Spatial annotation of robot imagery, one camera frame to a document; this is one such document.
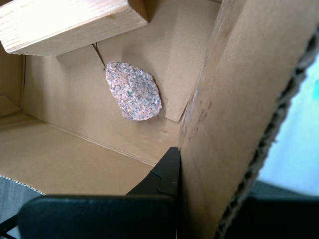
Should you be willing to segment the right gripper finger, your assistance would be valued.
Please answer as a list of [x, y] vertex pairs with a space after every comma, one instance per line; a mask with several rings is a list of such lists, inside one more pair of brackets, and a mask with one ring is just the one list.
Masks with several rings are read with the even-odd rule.
[[318, 197], [249, 197], [226, 239], [317, 239]]
[[149, 174], [121, 196], [47, 195], [24, 204], [24, 239], [173, 239], [181, 156], [171, 147]]

